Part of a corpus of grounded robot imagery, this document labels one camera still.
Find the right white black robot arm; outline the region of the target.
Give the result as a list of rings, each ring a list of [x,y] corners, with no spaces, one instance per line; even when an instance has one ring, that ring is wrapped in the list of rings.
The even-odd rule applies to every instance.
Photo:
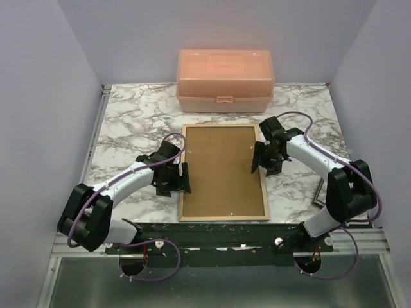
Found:
[[[306,130],[285,129],[276,116],[265,119],[259,128],[265,141],[254,144],[253,173],[261,167],[266,176],[278,175],[283,162],[294,158],[326,182],[325,207],[300,223],[291,236],[300,250],[312,250],[319,237],[380,206],[381,198],[363,160],[350,161],[333,154],[311,140]]]

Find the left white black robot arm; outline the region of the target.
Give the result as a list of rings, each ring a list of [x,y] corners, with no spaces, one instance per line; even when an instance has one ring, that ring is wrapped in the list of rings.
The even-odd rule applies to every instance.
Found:
[[[113,209],[136,191],[152,186],[158,196],[190,193],[188,164],[180,162],[184,150],[163,140],[150,155],[138,156],[118,175],[94,186],[76,185],[66,203],[57,230],[67,236],[70,248],[89,252],[101,245],[120,244],[128,253],[142,247],[139,227],[128,219],[112,218]]]

